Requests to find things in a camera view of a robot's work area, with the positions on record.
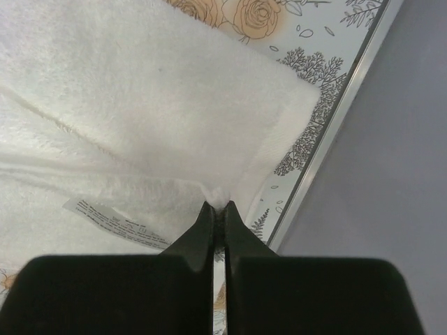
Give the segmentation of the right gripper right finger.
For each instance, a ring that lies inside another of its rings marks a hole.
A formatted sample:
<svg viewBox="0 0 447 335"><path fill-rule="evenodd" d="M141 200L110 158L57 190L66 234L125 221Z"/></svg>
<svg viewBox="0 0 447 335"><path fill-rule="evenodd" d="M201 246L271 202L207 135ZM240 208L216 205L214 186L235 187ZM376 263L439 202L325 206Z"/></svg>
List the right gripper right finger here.
<svg viewBox="0 0 447 335"><path fill-rule="evenodd" d="M388 261L281 257L224 211L229 334L422 334L406 281Z"/></svg>

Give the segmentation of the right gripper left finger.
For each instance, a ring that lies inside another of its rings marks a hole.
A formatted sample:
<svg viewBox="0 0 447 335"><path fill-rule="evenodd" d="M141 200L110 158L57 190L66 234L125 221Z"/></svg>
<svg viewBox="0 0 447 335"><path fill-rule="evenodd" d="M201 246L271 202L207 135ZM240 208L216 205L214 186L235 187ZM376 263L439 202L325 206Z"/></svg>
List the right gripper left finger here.
<svg viewBox="0 0 447 335"><path fill-rule="evenodd" d="M158 255L46 255L1 308L2 334L211 334L214 210Z"/></svg>

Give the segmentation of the white towel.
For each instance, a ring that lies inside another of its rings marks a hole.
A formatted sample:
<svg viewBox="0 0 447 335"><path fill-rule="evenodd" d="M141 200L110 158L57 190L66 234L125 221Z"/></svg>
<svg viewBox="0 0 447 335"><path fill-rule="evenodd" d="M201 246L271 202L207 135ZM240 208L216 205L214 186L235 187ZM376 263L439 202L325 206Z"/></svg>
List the white towel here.
<svg viewBox="0 0 447 335"><path fill-rule="evenodd" d="M2 1L1 262L143 252L69 200L167 241L204 202L249 218L319 96L163 1Z"/></svg>

